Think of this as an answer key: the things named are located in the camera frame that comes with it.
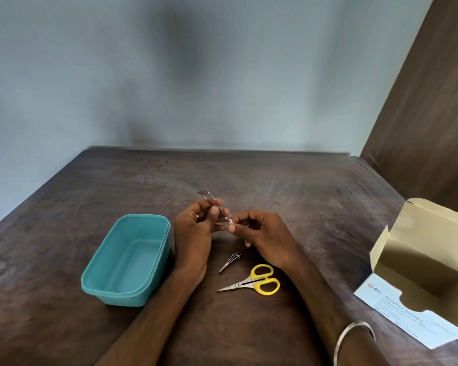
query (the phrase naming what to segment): teal plastic container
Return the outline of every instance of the teal plastic container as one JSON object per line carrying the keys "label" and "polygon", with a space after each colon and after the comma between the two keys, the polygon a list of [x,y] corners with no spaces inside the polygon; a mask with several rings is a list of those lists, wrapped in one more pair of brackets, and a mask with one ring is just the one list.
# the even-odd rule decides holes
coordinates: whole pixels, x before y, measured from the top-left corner
{"label": "teal plastic container", "polygon": [[118,219],[81,276],[83,291],[113,306],[144,306],[165,268],[169,229],[164,216]]}

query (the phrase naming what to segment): brown wall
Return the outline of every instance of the brown wall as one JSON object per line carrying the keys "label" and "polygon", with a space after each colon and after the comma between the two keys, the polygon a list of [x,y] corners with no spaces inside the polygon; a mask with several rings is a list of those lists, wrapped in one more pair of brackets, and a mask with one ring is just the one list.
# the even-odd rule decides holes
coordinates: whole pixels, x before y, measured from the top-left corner
{"label": "brown wall", "polygon": [[458,211],[458,0],[434,0],[361,153],[402,196]]}

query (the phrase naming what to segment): metal bracelet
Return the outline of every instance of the metal bracelet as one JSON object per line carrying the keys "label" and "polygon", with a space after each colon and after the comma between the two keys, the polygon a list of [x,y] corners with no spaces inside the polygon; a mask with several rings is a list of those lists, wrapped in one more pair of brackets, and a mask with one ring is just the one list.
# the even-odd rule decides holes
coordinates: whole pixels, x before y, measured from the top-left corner
{"label": "metal bracelet", "polygon": [[336,343],[336,348],[334,349],[334,359],[333,359],[333,365],[337,366],[337,355],[339,353],[339,347],[341,346],[341,343],[343,342],[344,336],[350,331],[353,327],[357,326],[365,326],[369,329],[369,331],[372,333],[373,340],[375,340],[375,333],[373,332],[373,329],[370,325],[368,325],[365,321],[355,321],[350,323],[346,328],[343,330],[339,338],[337,339]]}

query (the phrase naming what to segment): yellow scissors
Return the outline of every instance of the yellow scissors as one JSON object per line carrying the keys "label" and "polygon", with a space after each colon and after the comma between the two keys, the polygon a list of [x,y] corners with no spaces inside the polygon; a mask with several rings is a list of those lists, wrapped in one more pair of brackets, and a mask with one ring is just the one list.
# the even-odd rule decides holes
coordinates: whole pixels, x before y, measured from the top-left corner
{"label": "yellow scissors", "polygon": [[[257,275],[256,274],[256,269],[260,267],[267,267],[269,268],[269,272]],[[251,289],[256,290],[259,294],[262,295],[272,295],[275,294],[278,289],[280,289],[280,281],[275,279],[274,277],[270,277],[273,275],[273,267],[271,267],[269,264],[258,264],[257,266],[253,267],[251,270],[251,275],[247,278],[244,279],[243,281],[233,284],[231,286],[226,286],[222,289],[216,290],[216,291],[223,291],[223,290],[232,290],[232,289],[239,289],[242,287],[249,287]],[[276,283],[276,289],[273,291],[264,291],[261,289],[261,286],[267,283]]]}

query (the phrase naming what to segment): table surface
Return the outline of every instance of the table surface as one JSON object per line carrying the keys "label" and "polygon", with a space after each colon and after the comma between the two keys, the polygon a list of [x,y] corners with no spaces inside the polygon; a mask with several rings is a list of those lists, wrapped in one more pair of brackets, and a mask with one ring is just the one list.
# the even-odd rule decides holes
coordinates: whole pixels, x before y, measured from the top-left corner
{"label": "table surface", "polygon": [[[370,249],[404,202],[362,159],[105,148],[82,152],[0,222],[0,365],[94,364],[139,308],[109,307],[83,293],[83,270],[119,217],[153,213],[173,222],[198,190],[211,190],[233,212],[277,211],[350,313],[372,325],[392,364],[458,365],[458,341],[428,350],[353,295]],[[219,275],[237,251],[241,259]],[[207,275],[159,363],[330,364],[281,271],[271,297],[215,292],[262,262],[232,235],[214,234]]]}

